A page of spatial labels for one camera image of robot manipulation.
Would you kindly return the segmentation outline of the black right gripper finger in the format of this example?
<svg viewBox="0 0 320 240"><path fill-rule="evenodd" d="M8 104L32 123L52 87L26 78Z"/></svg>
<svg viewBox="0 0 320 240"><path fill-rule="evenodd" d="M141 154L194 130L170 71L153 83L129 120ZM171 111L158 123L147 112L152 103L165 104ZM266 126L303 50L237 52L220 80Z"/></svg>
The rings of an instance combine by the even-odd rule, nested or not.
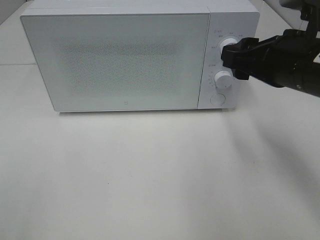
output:
<svg viewBox="0 0 320 240"><path fill-rule="evenodd" d="M244 59L237 51L223 51L221 54L222 65L231 70L233 77L247 81L249 74L245 72Z"/></svg>
<svg viewBox="0 0 320 240"><path fill-rule="evenodd" d="M234 52L234 53L251 53L255 50L255 47L259 43L259 38L255 37L245 37L242 38L237 43L232 43L224 46L222 48L222 54L226 52Z"/></svg>

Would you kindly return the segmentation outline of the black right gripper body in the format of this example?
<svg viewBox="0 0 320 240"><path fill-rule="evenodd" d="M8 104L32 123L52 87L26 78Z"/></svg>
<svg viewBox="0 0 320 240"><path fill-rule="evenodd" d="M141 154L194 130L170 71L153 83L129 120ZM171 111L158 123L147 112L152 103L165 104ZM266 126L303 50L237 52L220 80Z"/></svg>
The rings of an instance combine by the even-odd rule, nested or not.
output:
<svg viewBox="0 0 320 240"><path fill-rule="evenodd" d="M246 37L240 72L247 80L254 77L275 88L289 88L315 97L320 95L319 37L288 29L265 40Z"/></svg>

